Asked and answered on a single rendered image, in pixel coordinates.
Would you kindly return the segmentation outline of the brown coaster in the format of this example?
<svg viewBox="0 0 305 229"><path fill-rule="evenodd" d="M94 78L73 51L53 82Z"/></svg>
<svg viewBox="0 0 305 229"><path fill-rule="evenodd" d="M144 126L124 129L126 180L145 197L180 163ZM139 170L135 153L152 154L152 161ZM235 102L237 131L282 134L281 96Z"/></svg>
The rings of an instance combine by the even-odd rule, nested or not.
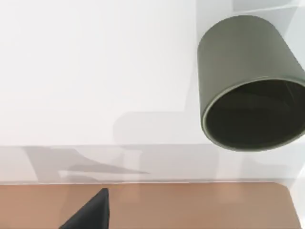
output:
<svg viewBox="0 0 305 229"><path fill-rule="evenodd" d="M0 229L58 229L103 185L0 186ZM107 185L109 229L302 229L277 183Z"/></svg>

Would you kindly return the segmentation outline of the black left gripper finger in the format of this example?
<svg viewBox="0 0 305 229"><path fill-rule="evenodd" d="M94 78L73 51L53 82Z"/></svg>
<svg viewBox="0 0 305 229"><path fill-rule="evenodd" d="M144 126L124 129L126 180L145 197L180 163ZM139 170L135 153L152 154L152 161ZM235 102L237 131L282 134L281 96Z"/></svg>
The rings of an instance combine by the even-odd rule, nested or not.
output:
<svg viewBox="0 0 305 229"><path fill-rule="evenodd" d="M109 222L109 190L102 188L59 229L109 229Z"/></svg>

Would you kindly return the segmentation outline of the dark green cup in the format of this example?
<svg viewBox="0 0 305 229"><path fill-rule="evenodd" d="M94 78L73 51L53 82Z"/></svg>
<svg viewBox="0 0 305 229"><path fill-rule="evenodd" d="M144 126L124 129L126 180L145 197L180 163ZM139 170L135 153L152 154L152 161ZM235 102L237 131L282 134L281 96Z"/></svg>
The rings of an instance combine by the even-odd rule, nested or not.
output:
<svg viewBox="0 0 305 229"><path fill-rule="evenodd" d="M305 69L270 22L224 19L197 57L201 127L213 143L262 151L305 135Z"/></svg>

